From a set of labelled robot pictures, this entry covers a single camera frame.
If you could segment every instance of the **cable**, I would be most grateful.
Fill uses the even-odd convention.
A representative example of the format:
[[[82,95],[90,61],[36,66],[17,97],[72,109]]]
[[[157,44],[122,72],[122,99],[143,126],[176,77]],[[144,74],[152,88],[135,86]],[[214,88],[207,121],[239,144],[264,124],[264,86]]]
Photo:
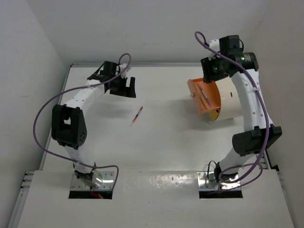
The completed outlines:
[[[202,41],[200,40],[200,38],[198,37],[198,35],[201,35],[201,36],[203,37],[204,42],[202,42]],[[226,56],[224,56],[224,55],[218,53],[217,51],[211,49],[211,48],[209,47],[209,45],[207,44],[207,42],[206,42],[206,38],[205,38],[204,34],[202,34],[201,32],[196,31],[196,32],[194,33],[194,36],[195,36],[195,39],[196,39],[196,40],[197,40],[205,49],[211,51],[213,54],[215,54],[215,55],[221,57],[222,59],[224,59],[224,60],[226,60],[226,61],[232,63],[233,65],[237,66],[240,70],[242,70],[242,71],[244,72],[244,74],[246,75],[246,77],[248,78],[248,80],[250,81],[250,83],[252,84],[252,86],[256,88],[257,85],[256,85],[256,83],[254,82],[253,78],[252,78],[251,75],[248,73],[248,71],[247,71],[245,68],[243,68],[242,65],[240,65],[239,63],[233,61],[232,59],[230,59],[230,58],[228,58],[228,57],[226,57]],[[239,177],[238,179],[236,179],[236,180],[234,180],[234,181],[225,181],[225,180],[222,178],[222,176],[223,176],[223,174],[224,174],[225,172],[227,172],[227,171],[229,171],[229,170],[231,170],[231,169],[234,169],[234,168],[240,168],[240,167],[242,167],[242,166],[239,165],[239,166],[229,167],[229,168],[223,170],[223,171],[219,174],[218,178],[219,178],[219,180],[220,180],[221,182],[224,182],[224,183],[236,183],[236,182],[238,182],[238,181],[243,180],[246,176],[248,176],[248,175],[252,172],[252,170],[253,170],[257,165],[259,165],[258,163],[259,163],[259,161],[261,160],[261,158],[263,157],[263,152],[264,152],[264,150],[266,149],[267,141],[268,141],[268,137],[269,137],[269,119],[268,119],[268,113],[267,113],[267,110],[266,110],[266,107],[265,107],[265,104],[264,104],[264,102],[263,102],[263,99],[262,99],[262,97],[261,97],[260,92],[259,92],[258,90],[256,90],[255,92],[256,92],[256,96],[258,97],[258,100],[259,100],[259,102],[260,102],[260,104],[261,104],[261,107],[262,107],[262,109],[263,109],[263,113],[264,113],[264,117],[265,117],[265,121],[266,121],[266,133],[265,133],[265,139],[264,139],[264,142],[263,142],[261,151],[260,151],[259,156],[257,157],[255,163],[251,163],[251,164],[247,164],[247,165],[246,165],[246,166],[251,165],[251,167],[250,167],[250,169],[249,169],[243,176]],[[248,183],[242,184],[242,185],[240,185],[239,187],[245,186],[245,185],[251,183],[252,181],[249,181]]]
[[[241,43],[242,43],[242,52],[243,52],[244,51],[244,42],[241,39],[239,39],[239,41],[241,41]]]
[[[90,190],[90,194],[91,194],[91,196],[95,196],[98,199],[102,199],[103,198],[102,195],[94,193],[92,189]]]
[[[215,161],[210,161],[210,162],[209,162],[209,164],[208,164],[208,170],[207,170],[207,178],[208,178],[209,181],[215,181],[216,179],[214,179],[214,180],[210,180],[210,179],[209,179],[209,170],[210,170],[211,162],[214,162],[214,164],[217,165],[217,163],[216,163]]]
[[[121,74],[123,74],[130,66],[131,64],[131,55],[129,53],[124,53],[122,56],[120,56],[118,62],[120,63],[121,59],[124,57],[124,56],[128,56],[129,57],[129,61],[127,63],[127,66],[125,67],[124,70],[122,70],[122,72],[118,73],[116,76],[114,76],[113,78],[109,79],[109,80],[106,80],[104,82],[101,82],[101,83],[98,83],[98,84],[94,84],[94,85],[90,85],[90,87],[96,87],[96,86],[101,86],[103,84],[106,84],[106,83],[109,83],[113,80],[115,80],[116,78],[118,78]],[[71,159],[71,158],[68,158],[68,157],[65,157],[65,156],[62,156],[60,154],[57,154],[57,153],[54,153],[52,151],[49,151],[47,150],[43,145],[40,144],[40,142],[38,141],[37,139],[37,135],[36,135],[36,125],[37,125],[37,120],[42,112],[42,110],[53,100],[55,100],[56,98],[60,97],[61,95],[63,94],[66,94],[68,92],[71,92],[71,91],[74,91],[74,90],[78,90],[78,89],[86,89],[87,86],[79,86],[79,87],[75,87],[75,88],[71,88],[71,89],[68,89],[68,90],[65,90],[55,96],[53,96],[51,99],[49,99],[44,105],[42,105],[42,107],[39,109],[36,117],[35,117],[35,120],[34,120],[34,124],[33,124],[33,135],[34,135],[34,140],[36,142],[36,144],[45,152],[49,153],[49,154],[52,154],[56,157],[59,157],[59,158],[62,158],[62,159],[66,159],[68,161],[71,161],[71,162],[78,162],[77,160],[74,160],[74,159]],[[106,169],[106,168],[116,168],[117,169],[117,173],[116,173],[116,178],[115,178],[115,181],[113,183],[113,187],[112,187],[112,190],[114,190],[114,187],[116,185],[116,182],[117,182],[117,178],[118,178],[118,173],[119,173],[119,168],[117,165],[107,165],[107,166],[92,166],[92,165],[87,165],[87,164],[84,164],[82,162],[79,162],[79,164],[83,165],[83,166],[86,166],[86,167],[89,167],[89,168],[92,168],[92,169]]]

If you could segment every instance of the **orange object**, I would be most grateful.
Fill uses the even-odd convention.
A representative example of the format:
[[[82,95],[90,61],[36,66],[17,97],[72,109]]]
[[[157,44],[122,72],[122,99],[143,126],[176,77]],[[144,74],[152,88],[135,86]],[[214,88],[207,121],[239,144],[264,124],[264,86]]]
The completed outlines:
[[[221,108],[220,93],[216,83],[206,84],[203,78],[198,78],[188,80],[187,84],[200,116],[209,113],[211,119],[215,121]]]

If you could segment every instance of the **red pen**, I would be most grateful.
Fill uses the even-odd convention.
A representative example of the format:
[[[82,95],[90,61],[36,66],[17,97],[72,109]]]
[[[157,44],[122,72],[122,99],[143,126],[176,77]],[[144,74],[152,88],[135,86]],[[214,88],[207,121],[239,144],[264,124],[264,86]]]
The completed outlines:
[[[134,117],[134,119],[133,119],[131,125],[135,122],[135,120],[137,119],[138,115],[141,113],[142,109],[143,109],[143,106],[139,109],[139,111],[138,111],[138,113],[136,114],[136,116]]]

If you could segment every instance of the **white table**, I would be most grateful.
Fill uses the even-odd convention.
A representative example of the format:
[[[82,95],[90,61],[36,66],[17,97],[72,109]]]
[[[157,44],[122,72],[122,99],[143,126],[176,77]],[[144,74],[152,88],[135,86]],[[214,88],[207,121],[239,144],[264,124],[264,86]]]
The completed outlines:
[[[95,70],[72,67],[66,89],[83,85]],[[202,77],[201,67],[137,66],[128,76],[136,77],[136,99],[105,94],[85,118],[96,164],[120,167],[113,199],[68,199],[72,163],[47,155],[19,228],[293,227],[274,170],[245,187],[243,199],[199,199],[196,171],[223,159],[232,135],[243,129],[242,118],[208,124],[199,117],[187,80]],[[64,95],[62,103],[75,94]],[[53,140],[49,150],[67,156]]]

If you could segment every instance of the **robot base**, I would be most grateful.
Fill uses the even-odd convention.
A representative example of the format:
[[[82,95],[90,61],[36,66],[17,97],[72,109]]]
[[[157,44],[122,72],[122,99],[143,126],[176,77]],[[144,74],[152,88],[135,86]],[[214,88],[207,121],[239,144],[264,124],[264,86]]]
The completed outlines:
[[[114,184],[114,172],[99,172],[102,177],[102,185],[98,189],[93,189],[94,194],[100,194],[103,199],[112,199],[112,187]],[[91,194],[90,188],[73,174],[69,199],[97,199]]]
[[[197,177],[198,177],[200,199],[243,198],[241,188],[232,189],[240,186],[240,182],[236,182],[232,184],[216,182],[213,171],[209,172],[209,180],[215,180],[215,181],[208,180],[206,171],[197,172]]]

